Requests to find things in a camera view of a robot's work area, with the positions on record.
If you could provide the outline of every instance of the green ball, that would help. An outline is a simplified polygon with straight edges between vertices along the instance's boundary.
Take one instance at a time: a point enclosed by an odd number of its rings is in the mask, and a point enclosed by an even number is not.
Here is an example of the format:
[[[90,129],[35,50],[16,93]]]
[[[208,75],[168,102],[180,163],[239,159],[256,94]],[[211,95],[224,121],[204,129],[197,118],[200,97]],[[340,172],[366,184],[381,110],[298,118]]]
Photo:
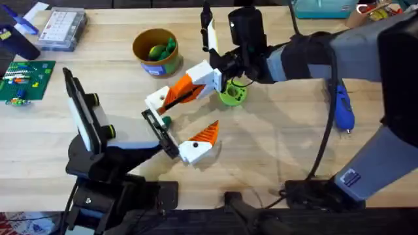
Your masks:
[[[166,46],[164,45],[153,46],[148,54],[148,57],[152,61],[157,61],[160,58],[161,54],[165,51],[165,49]]]

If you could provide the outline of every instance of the orange and white object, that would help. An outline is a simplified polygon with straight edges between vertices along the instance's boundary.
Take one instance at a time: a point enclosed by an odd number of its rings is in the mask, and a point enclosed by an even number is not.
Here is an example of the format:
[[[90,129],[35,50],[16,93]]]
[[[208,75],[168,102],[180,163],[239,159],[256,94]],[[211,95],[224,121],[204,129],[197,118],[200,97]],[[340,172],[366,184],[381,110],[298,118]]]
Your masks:
[[[186,74],[172,87],[162,87],[158,91],[148,95],[145,99],[147,107],[150,109],[156,120],[163,128],[165,126],[161,114],[166,112],[165,107],[179,97],[191,93],[181,103],[201,99],[213,91],[221,91],[222,73],[218,69],[213,69],[204,60],[186,71]],[[172,135],[167,131],[171,140],[177,145],[180,157],[184,162],[195,164],[204,154],[214,146],[219,131],[219,122],[216,121],[209,125],[205,130],[196,136],[178,145]]]

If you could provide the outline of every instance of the blue screwdriver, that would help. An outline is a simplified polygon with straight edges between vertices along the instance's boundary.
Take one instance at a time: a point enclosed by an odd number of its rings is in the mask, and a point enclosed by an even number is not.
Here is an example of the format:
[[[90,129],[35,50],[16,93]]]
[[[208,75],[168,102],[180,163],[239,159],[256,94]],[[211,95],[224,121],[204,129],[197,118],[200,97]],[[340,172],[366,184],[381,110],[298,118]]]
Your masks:
[[[330,93],[332,92],[332,85],[330,80],[326,81],[327,83],[327,90],[329,92],[329,97],[331,97]],[[350,98],[348,96],[348,92],[346,86],[342,79],[338,80],[338,85],[336,87],[337,94],[336,94],[336,108],[335,108],[335,126],[341,130],[346,130],[349,134],[354,129],[355,124],[355,116],[353,113],[353,109],[351,107]]]

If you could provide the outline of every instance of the green lime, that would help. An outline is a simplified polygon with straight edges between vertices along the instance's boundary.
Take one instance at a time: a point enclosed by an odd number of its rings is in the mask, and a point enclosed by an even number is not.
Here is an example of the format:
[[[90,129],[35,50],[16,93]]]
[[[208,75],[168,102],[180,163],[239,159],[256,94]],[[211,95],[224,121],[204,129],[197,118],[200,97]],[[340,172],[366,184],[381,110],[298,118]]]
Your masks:
[[[148,54],[148,57],[152,61],[157,61],[160,58],[161,54],[165,52],[165,49],[166,46],[164,45],[153,46]]]
[[[240,82],[234,81],[234,84],[243,86]],[[236,87],[228,80],[225,92],[219,94],[221,101],[228,106],[238,106],[247,97],[246,87]]]

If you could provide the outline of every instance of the white label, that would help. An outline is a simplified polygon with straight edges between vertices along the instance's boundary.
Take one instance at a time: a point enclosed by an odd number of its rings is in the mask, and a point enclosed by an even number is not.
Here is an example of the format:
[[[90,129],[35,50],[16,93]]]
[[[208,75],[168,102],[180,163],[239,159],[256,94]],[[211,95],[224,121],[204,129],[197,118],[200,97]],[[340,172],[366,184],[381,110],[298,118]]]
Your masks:
[[[76,18],[76,12],[53,12],[39,40],[63,42]]]

